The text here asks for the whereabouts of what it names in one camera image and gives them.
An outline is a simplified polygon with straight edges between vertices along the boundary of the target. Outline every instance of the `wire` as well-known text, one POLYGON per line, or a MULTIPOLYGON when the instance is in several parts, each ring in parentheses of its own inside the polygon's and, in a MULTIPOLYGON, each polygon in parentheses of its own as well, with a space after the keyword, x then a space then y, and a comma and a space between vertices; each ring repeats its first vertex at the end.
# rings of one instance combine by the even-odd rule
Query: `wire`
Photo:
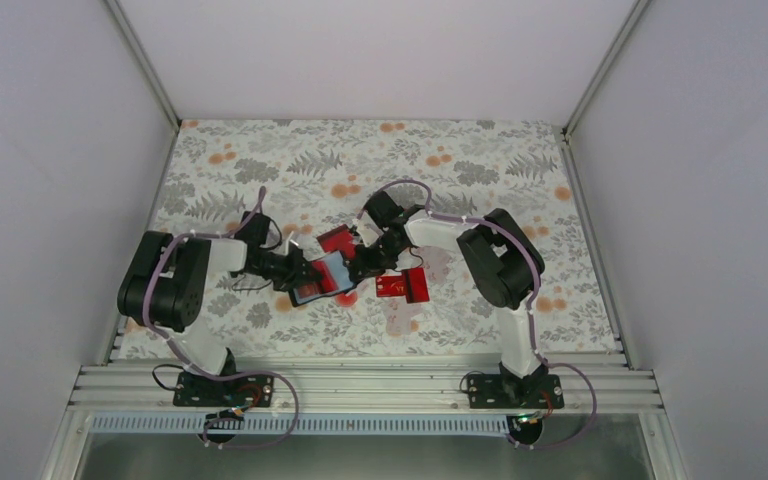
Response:
MULTIPOLYGON (((531 255, 528 253, 528 250, 525 248, 525 245, 522 244, 519 240, 517 240, 514 235, 505 230, 504 228, 500 227, 499 225, 496 225, 495 223, 489 222, 483 218, 477 218, 477 217, 467 217, 467 216, 457 216, 457 215, 444 215, 440 213, 434 213, 430 209, 431 205, 431 187, 426 185, 423 182, 420 182, 419 180, 414 180, 410 178, 405 178, 401 180, 395 180, 392 181, 380 189, 378 189, 375 193, 383 191, 385 188, 388 188, 393 185, 397 185, 400 183, 411 183, 414 185, 418 185, 425 189, 425 191, 428 193, 428 196, 425 199, 425 212, 428 214, 431 218, 436 218, 437 220, 443 220, 450 223, 470 223, 470 224, 476 224, 476 225, 483 225, 493 232, 502 235, 507 239, 522 255, 523 259, 525 259, 525 262, 528 264, 528 269, 531 271, 531 278, 534 280, 534 288, 531 291, 531 295, 525 300, 525 311, 528 315, 528 333, 529 333, 529 340, 530 340, 530 346, 531 351, 534 352, 534 356, 537 357, 537 359, 546 366, 546 368, 554 369, 558 367, 568 368, 575 372, 579 377, 581 377, 582 380, 584 380, 584 383, 587 384, 587 388, 590 391, 590 398, 592 400, 592 408, 590 410, 590 416, 587 417, 587 422, 585 422, 584 426, 576 432, 573 436, 567 438, 566 440, 562 440, 557 443, 553 443, 550 445, 540 445, 540 446, 533 446, 530 445, 529 449, 531 450, 546 450, 550 448, 556 448, 561 447, 563 445, 566 445, 570 442, 572 442, 575 439, 581 438, 581 436, 584 435, 587 431, 592 428, 593 423, 596 421, 596 410, 597 410, 597 401, 596 401, 596 390, 593 388, 593 384, 590 382, 590 379, 587 378, 587 375, 584 374, 578 367, 571 365, 569 363, 551 363, 549 362, 549 359, 544 357, 540 350, 537 348, 537 326, 536 322, 534 320, 534 313, 532 311, 532 305, 534 304, 534 301, 537 299, 537 292, 540 290, 540 272, 537 270, 537 265, 534 262, 534 259, 531 258, 531 255)), ((357 218, 359 219, 361 216, 363 216, 363 210, 358 214, 357 218)), ((519 446, 519 442, 517 442, 513 437, 510 435, 507 435, 508 441, 514 444, 514 446, 519 446)))
MULTIPOLYGON (((418 185, 418 186, 422 187, 423 189, 425 189, 425 193, 427 195, 425 196, 425 205, 423 205, 422 208, 424 208, 426 211, 431 209, 431 187, 429 187, 428 185, 420 182, 419 180, 414 180, 412 178, 402 178, 402 179, 399 179, 399 180, 393 180, 392 182, 390 182, 388 184, 385 184, 383 187, 381 187, 378 190, 376 190, 372 195, 370 195, 370 197, 383 192, 384 190, 392 187, 393 185, 399 185, 401 183, 410 183, 412 185, 418 185)), ((358 214, 357 214, 357 216, 355 218, 357 220, 360 220, 360 217, 363 216, 363 212, 365 212, 365 211, 366 210, 361 209, 360 212, 358 212, 358 214)))
POLYGON ((284 243, 284 234, 281 232, 281 229, 278 227, 278 224, 275 223, 275 220, 273 220, 272 217, 269 217, 269 222, 272 225, 275 225, 275 231, 278 232, 278 241, 275 243, 275 245, 266 247, 264 250, 275 250, 276 248, 280 247, 282 243, 284 243))
POLYGON ((168 392, 177 392, 178 391, 177 388, 166 386, 163 382, 160 381, 159 378, 157 378, 158 368, 176 368, 178 370, 184 371, 184 367, 180 365, 175 365, 174 363, 161 363, 160 365, 155 365, 155 367, 151 369, 151 378, 154 379, 154 383, 156 383, 158 387, 168 392))
POLYGON ((458 382, 458 390, 460 390, 461 393, 467 393, 467 394, 469 393, 469 390, 464 390, 464 388, 463 388, 463 381, 466 380, 466 377, 472 375, 473 373, 477 373, 479 375, 484 375, 484 372, 479 372, 478 370, 473 370, 471 372, 466 372, 466 375, 461 377, 461 381, 458 382))
POLYGON ((260 397, 263 396, 263 389, 260 388, 260 385, 257 385, 256 383, 247 383, 238 388, 237 392, 239 393, 245 390, 254 390, 254 395, 252 396, 252 404, 249 408, 256 407, 257 404, 260 403, 260 397))
POLYGON ((246 278, 246 274, 244 273, 243 276, 241 276, 239 279, 237 279, 236 282, 234 282, 233 285, 231 285, 231 291, 232 292, 259 292, 263 290, 264 288, 272 285, 272 280, 269 280, 268 282, 264 283, 263 285, 257 286, 257 287, 237 287, 237 285, 240 284, 240 282, 243 281, 243 279, 246 278))
POLYGON ((549 397, 549 394, 544 392, 543 390, 540 390, 540 395, 543 396, 543 398, 546 400, 546 416, 543 418, 549 418, 552 416, 552 412, 555 411, 555 407, 552 406, 552 398, 549 397))
POLYGON ((401 269, 401 270, 393 270, 394 272, 402 272, 402 271, 404 271, 404 270, 410 270, 410 269, 412 269, 412 268, 420 268, 420 267, 422 267, 423 265, 425 265, 425 259, 424 259, 424 258, 422 258, 421 256, 419 256, 419 255, 417 255, 417 254, 413 253, 413 250, 414 250, 414 248, 416 248, 416 247, 410 247, 410 248, 408 248, 408 253, 410 253, 412 257, 415 257, 415 258, 418 258, 418 259, 419 259, 419 265, 415 265, 415 266, 413 266, 413 267, 409 267, 409 268, 403 268, 403 269, 401 269))
POLYGON ((237 449, 243 449, 243 450, 255 450, 258 448, 265 448, 265 447, 271 447, 274 445, 278 445, 281 442, 287 440, 287 438, 290 437, 290 435, 293 433, 293 431, 296 429, 296 427, 299 424, 299 413, 300 413, 300 406, 299 406, 299 394, 296 392, 295 387, 293 387, 293 384, 290 383, 289 380, 287 380, 286 377, 283 375, 277 373, 277 372, 271 372, 267 370, 254 370, 254 371, 248 371, 248 372, 237 372, 233 375, 214 375, 200 366, 194 364, 189 357, 187 357, 187 354, 184 353, 183 350, 175 343, 175 340, 172 338, 172 336, 166 332, 165 330, 162 330, 158 328, 154 322, 151 320, 151 316, 149 315, 149 309, 151 305, 151 298, 152 295, 154 295, 154 289, 157 287, 157 280, 160 278, 160 274, 163 272, 163 269, 166 268, 166 264, 169 262, 169 258, 172 256, 172 253, 175 251, 175 249, 178 247, 178 245, 189 239, 189 238, 231 238, 233 237, 237 232, 243 229, 243 227, 246 226, 247 223, 251 221, 251 219, 254 217, 254 215, 262 210, 263 206, 263 199, 266 197, 266 187, 261 186, 258 190, 257 195, 257 203, 255 204, 254 208, 249 212, 248 215, 246 215, 245 218, 243 218, 243 221, 240 222, 240 225, 237 226, 237 228, 231 230, 230 232, 224 233, 224 234, 213 234, 213 233, 195 233, 195 232, 188 232, 180 234, 172 239, 172 241, 167 245, 166 250, 163 251, 163 253, 160 255, 160 259, 157 261, 157 266, 154 267, 154 271, 151 273, 151 277, 149 277, 148 285, 146 285, 146 292, 145 296, 143 297, 143 305, 142 305, 142 320, 143 325, 148 328, 150 331, 154 332, 156 335, 158 335, 160 338, 164 339, 166 341, 166 344, 169 346, 169 349, 172 351, 172 353, 175 354, 176 357, 178 357, 181 362, 184 363, 184 365, 187 365, 187 371, 191 373, 195 373, 196 375, 200 375, 202 377, 207 378, 208 380, 212 380, 214 382, 230 382, 233 380, 237 380, 244 377, 249 377, 252 375, 270 375, 278 380, 281 381, 284 385, 287 386, 287 389, 290 390, 290 394, 293 396, 293 420, 290 422, 290 426, 287 428, 287 431, 285 431, 283 434, 278 436, 278 438, 257 444, 257 445, 237 445, 229 448, 237 448, 237 449))

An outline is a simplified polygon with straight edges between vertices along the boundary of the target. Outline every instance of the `floral pattern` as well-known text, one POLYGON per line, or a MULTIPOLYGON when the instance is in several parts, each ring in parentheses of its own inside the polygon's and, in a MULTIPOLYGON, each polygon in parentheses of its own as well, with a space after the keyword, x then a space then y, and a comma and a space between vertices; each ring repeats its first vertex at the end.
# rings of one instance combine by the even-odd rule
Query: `floral pattern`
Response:
MULTIPOLYGON (((295 232, 308 258, 315 237, 348 223, 382 184, 416 178, 433 208, 483 215, 508 210, 546 262, 536 303, 541 349, 614 348, 581 223, 551 127, 539 122, 189 120, 182 125, 153 229, 234 228, 257 189, 282 234, 295 232)), ((389 190, 422 203, 411 185, 389 190)), ((261 279, 213 275, 200 321, 245 356, 434 355, 499 351, 492 307, 456 255, 420 248, 431 301, 377 298, 373 282, 292 308, 261 279), (240 287, 250 290, 240 291, 240 287)), ((165 358, 166 346, 129 320, 121 354, 165 358)))

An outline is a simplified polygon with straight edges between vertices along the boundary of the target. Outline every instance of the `smartphone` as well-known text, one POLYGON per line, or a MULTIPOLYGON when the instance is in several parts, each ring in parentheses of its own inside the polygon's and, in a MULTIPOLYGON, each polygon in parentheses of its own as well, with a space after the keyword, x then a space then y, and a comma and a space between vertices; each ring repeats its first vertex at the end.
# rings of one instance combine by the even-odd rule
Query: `smartphone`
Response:
POLYGON ((322 274, 322 280, 290 291, 290 302, 294 307, 310 303, 317 298, 348 292, 357 286, 349 278, 349 269, 346 267, 343 254, 339 251, 329 253, 310 263, 322 274))

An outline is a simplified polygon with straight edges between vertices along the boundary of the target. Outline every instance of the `black bracket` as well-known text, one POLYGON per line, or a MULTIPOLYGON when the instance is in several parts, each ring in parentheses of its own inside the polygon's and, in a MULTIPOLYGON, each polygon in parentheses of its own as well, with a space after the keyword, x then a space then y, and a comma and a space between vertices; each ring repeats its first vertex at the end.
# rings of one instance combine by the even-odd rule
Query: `black bracket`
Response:
POLYGON ((476 410, 547 409, 546 397, 553 409, 564 407, 564 393, 557 375, 542 375, 530 386, 525 398, 511 396, 503 386, 502 375, 471 373, 466 376, 469 408, 476 410))
POLYGON ((514 441, 523 445, 532 445, 543 434, 543 420, 539 418, 507 417, 508 434, 514 441))
POLYGON ((176 407, 238 407, 254 401, 256 385, 262 392, 253 407, 267 408, 272 405, 275 379, 269 375, 252 375, 231 382, 214 382, 200 375, 181 372, 172 405, 176 407))

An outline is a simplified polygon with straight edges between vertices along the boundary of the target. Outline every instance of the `red block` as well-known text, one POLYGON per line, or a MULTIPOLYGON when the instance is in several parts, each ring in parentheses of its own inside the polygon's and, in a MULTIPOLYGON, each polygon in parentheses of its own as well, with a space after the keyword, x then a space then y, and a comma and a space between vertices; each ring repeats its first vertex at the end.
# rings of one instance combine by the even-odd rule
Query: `red block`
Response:
POLYGON ((325 253, 339 251, 349 260, 355 258, 354 237, 352 237, 349 227, 346 225, 340 225, 330 232, 323 233, 316 237, 316 240, 322 246, 322 250, 325 253))
POLYGON ((405 297, 408 303, 427 302, 431 299, 422 267, 409 268, 400 275, 375 277, 375 294, 378 297, 405 297))

